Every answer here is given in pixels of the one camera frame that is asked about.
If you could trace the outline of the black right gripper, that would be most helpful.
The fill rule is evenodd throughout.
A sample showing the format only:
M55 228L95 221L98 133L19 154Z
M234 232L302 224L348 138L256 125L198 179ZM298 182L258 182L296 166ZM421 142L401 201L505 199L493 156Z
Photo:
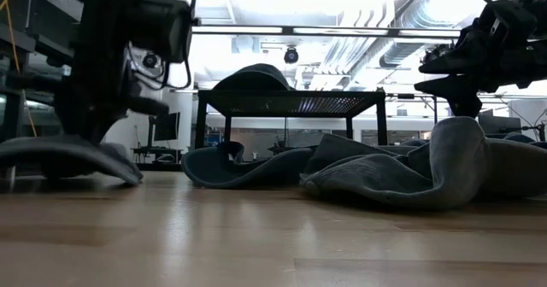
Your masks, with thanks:
M417 91L447 100L454 116L476 117L482 107L477 93L499 87L526 89L546 78L546 35L536 21L486 26L475 21L461 31L455 45L426 50L421 73L454 73L415 84Z

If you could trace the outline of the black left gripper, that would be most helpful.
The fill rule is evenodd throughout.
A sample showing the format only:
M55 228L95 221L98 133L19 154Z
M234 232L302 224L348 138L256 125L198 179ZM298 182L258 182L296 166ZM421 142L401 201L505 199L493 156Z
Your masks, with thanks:
M151 115L168 112L166 104L140 95L128 46L167 61L170 5L163 0L77 1L82 12L70 43L72 72L55 91L55 112L66 134L99 144L127 117L128 109Z

